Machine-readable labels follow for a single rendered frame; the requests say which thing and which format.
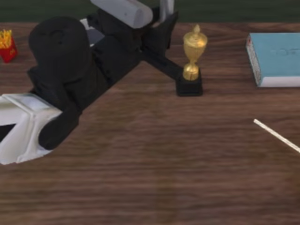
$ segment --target black trophy base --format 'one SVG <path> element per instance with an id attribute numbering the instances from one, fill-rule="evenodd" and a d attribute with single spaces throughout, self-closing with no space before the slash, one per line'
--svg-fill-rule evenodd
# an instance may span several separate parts
<path id="1" fill-rule="evenodd" d="M 188 81 L 181 75 L 176 79 L 176 93 L 181 97 L 201 96 L 203 94 L 201 74 L 196 80 Z"/>

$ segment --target book cover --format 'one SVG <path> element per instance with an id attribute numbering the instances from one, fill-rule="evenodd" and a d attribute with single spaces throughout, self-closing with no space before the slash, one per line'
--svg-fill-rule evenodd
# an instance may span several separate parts
<path id="1" fill-rule="evenodd" d="M 250 33 L 246 49 L 258 87 L 300 87 L 300 33 Z"/>

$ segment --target wooden table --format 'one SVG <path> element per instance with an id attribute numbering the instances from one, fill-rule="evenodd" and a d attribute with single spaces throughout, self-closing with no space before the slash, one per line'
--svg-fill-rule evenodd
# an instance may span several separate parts
<path id="1" fill-rule="evenodd" d="M 0 63 L 0 92 L 26 92 L 35 64 L 12 29 L 19 57 Z M 253 123 L 300 145 L 299 89 L 257 89 L 249 32 L 300 24 L 201 23 L 204 96 L 177 97 L 146 63 L 91 105 L 52 154 L 0 167 L 1 225 L 299 225 L 300 155 Z M 178 24 L 168 57 L 187 60 Z"/>

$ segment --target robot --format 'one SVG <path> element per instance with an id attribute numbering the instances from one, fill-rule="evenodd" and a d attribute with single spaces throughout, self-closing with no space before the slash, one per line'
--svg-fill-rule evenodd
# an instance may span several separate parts
<path id="1" fill-rule="evenodd" d="M 176 82 L 183 68 L 165 57 L 178 19 L 173 0 L 149 8 L 137 0 L 91 0 L 99 9 L 78 21 L 55 17 L 37 25 L 29 46 L 37 66 L 32 90 L 0 97 L 0 163 L 21 163 L 57 148 L 89 105 L 142 60 Z"/>

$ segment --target gold cup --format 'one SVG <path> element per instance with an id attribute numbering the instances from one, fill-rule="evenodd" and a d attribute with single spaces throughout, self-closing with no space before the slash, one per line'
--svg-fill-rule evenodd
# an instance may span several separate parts
<path id="1" fill-rule="evenodd" d="M 183 37 L 184 52 L 189 59 L 189 63 L 183 68 L 183 77 L 188 81 L 194 81 L 199 77 L 199 67 L 196 62 L 204 53 L 207 45 L 207 37 L 200 32 L 200 26 L 197 24 L 192 32 Z"/>

